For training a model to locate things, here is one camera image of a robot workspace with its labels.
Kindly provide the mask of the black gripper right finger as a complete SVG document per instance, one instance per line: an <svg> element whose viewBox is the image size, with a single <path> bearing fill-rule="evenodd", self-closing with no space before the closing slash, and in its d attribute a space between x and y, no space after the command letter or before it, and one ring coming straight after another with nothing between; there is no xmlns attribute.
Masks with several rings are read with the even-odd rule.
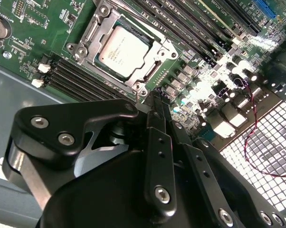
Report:
<svg viewBox="0 0 286 228"><path fill-rule="evenodd" d="M188 189L185 202L199 228L286 228L286 220L207 140L191 141L171 117L170 100L159 105L169 121L174 158L182 161Z"/></svg>

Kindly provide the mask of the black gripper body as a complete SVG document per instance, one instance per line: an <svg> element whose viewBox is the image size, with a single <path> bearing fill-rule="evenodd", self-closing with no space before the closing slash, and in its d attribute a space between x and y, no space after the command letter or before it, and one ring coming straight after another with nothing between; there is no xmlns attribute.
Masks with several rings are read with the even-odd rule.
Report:
<svg viewBox="0 0 286 228"><path fill-rule="evenodd" d="M144 197L144 152L126 152L59 189L42 228L213 228L215 223L185 169L175 167L177 209L161 217Z"/></svg>

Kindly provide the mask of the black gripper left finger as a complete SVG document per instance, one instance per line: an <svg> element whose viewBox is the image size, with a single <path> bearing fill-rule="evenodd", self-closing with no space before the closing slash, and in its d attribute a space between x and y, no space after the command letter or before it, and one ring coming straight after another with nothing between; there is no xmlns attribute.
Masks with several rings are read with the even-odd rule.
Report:
<svg viewBox="0 0 286 228"><path fill-rule="evenodd" d="M3 172L42 212L66 184L126 152L144 152L144 197L161 217L177 209L172 138L153 91L124 99L27 107L14 117Z"/></svg>

